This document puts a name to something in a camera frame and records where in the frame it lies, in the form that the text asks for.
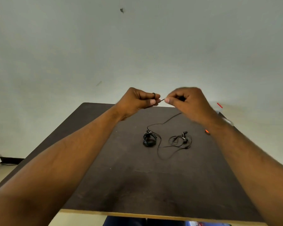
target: person's left hand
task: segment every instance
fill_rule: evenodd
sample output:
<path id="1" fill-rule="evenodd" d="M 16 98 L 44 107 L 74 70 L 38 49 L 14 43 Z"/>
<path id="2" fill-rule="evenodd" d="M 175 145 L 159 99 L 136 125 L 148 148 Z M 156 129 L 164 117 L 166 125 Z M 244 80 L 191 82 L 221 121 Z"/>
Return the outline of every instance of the person's left hand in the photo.
<path id="1" fill-rule="evenodd" d="M 115 108 L 121 115 L 122 121 L 137 113 L 138 110 L 156 106 L 161 101 L 160 95 L 146 93 L 142 90 L 130 87 L 124 96 L 116 103 Z"/>

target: dark brown table surface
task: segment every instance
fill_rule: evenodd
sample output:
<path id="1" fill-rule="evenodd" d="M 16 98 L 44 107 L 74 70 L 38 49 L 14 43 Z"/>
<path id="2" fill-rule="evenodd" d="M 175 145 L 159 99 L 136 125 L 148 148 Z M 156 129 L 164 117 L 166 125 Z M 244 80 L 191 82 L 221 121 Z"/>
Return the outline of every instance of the dark brown table surface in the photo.
<path id="1" fill-rule="evenodd" d="M 0 186 L 40 152 L 111 106 L 81 104 Z M 263 222 L 215 141 L 201 125 L 181 114 L 150 128 L 162 136 L 161 146 L 168 145 L 169 137 L 183 131 L 192 136 L 191 147 L 168 160 L 158 157 L 157 147 L 143 145 L 148 125 L 162 123 L 177 113 L 175 108 L 152 107 L 120 122 L 63 209 L 107 215 Z M 160 148 L 159 154 L 166 158 L 175 150 Z"/>

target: black baseboard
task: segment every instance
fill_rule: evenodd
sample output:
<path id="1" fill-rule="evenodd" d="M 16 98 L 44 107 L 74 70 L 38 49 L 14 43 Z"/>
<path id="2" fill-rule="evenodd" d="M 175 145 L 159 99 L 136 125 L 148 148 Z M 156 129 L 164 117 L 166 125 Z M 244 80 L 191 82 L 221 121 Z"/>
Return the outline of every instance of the black baseboard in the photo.
<path id="1" fill-rule="evenodd" d="M 22 162 L 22 158 L 10 158 L 10 157 L 0 157 L 0 159 L 2 160 L 1 163 L 3 164 L 19 164 L 20 162 Z"/>

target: person's right arm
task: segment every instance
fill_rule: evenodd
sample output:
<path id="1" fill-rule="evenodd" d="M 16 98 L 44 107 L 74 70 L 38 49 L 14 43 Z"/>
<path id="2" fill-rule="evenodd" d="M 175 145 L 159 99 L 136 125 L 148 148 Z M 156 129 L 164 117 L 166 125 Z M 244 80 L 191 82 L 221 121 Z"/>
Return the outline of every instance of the person's right arm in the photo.
<path id="1" fill-rule="evenodd" d="M 266 223 L 283 225 L 283 165 L 219 117 L 199 88 L 178 88 L 165 102 L 211 133 Z"/>

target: yellow edge trim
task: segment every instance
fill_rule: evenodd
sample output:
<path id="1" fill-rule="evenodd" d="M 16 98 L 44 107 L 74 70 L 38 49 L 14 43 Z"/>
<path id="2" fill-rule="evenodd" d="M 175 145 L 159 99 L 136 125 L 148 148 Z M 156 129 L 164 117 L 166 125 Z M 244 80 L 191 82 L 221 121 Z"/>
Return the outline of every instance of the yellow edge trim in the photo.
<path id="1" fill-rule="evenodd" d="M 133 213 L 97 212 L 97 211 L 75 210 L 75 209 L 61 209 L 60 212 L 61 213 L 95 214 L 95 215 L 106 215 L 106 216 L 153 218 L 153 219 L 178 220 L 178 221 L 197 221 L 197 222 L 224 223 L 224 224 L 244 224 L 244 225 L 251 225 L 251 226 L 267 225 L 262 222 L 251 222 L 251 221 L 212 220 L 212 219 L 200 219 L 200 218 L 177 217 L 177 216 L 159 216 L 159 215 L 146 215 L 146 214 L 133 214 Z"/>

